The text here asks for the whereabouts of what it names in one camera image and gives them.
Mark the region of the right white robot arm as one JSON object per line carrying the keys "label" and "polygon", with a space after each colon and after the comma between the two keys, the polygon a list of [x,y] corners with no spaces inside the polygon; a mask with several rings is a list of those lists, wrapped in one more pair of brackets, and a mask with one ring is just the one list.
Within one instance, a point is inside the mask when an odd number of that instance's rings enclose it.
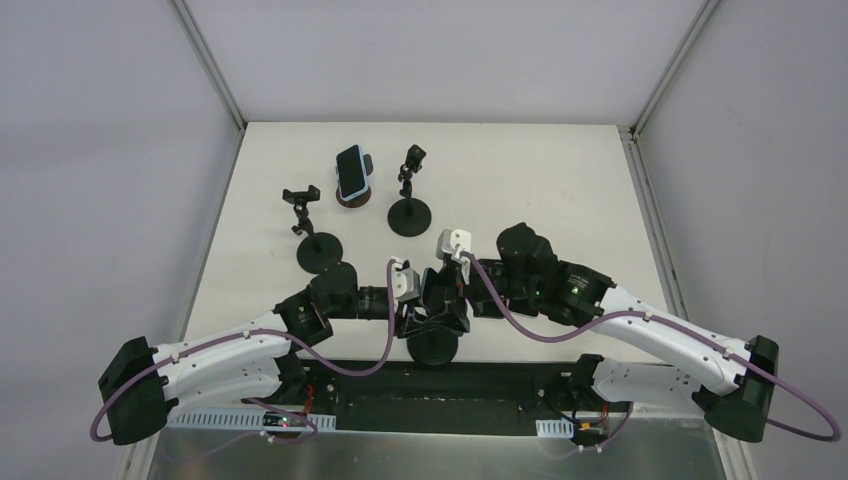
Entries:
{"label": "right white robot arm", "polygon": [[469,232],[443,231],[435,255],[456,270],[452,286],[476,317],[504,318],[540,343],[583,332],[622,341],[656,358],[627,363],[583,354],[567,378],[569,400],[583,410],[636,402],[701,413],[714,429],[749,443],[764,437],[779,354],[756,336],[745,341],[691,325],[655,308],[585,265],[559,259],[525,223],[502,231],[498,258],[478,259]]}

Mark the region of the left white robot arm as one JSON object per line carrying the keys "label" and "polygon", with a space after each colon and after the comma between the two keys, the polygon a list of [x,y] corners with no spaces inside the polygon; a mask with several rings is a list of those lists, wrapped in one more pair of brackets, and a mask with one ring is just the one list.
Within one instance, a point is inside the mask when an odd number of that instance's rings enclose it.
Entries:
{"label": "left white robot arm", "polygon": [[[391,259],[385,276],[382,286],[361,286],[355,268],[340,263],[237,327],[156,346],[144,336],[126,341],[98,379],[103,405],[91,439],[133,444],[217,403],[274,397],[293,404],[305,390],[300,351],[344,376],[376,373],[388,360],[405,307],[421,293],[421,277],[408,262]],[[350,370],[316,354],[315,345],[332,336],[334,319],[386,321],[387,346],[373,366]]]}

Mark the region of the black round-base phone stand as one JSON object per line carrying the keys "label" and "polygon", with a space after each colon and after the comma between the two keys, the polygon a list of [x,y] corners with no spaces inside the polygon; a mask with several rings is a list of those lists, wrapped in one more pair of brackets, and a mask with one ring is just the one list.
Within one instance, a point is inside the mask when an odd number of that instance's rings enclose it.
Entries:
{"label": "black round-base phone stand", "polygon": [[413,197],[412,187],[412,178],[421,170],[425,157],[426,152],[420,146],[413,144],[407,150],[405,161],[399,168],[401,199],[390,207],[387,221],[390,229],[402,237],[419,236],[431,225],[431,210],[424,201]]}

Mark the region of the black phone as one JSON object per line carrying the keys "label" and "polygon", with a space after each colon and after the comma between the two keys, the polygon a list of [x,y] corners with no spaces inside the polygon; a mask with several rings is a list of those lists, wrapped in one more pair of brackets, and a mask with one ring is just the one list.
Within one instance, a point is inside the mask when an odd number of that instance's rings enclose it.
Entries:
{"label": "black phone", "polygon": [[504,319],[502,311],[492,300],[472,302],[470,307],[475,318]]}

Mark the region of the teal phone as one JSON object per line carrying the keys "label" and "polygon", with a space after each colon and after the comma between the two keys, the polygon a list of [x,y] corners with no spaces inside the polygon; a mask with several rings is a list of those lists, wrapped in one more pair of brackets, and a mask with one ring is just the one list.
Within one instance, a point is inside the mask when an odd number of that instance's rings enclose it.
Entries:
{"label": "teal phone", "polygon": [[452,268],[424,270],[420,301],[428,316],[444,312],[457,298],[456,272]]}

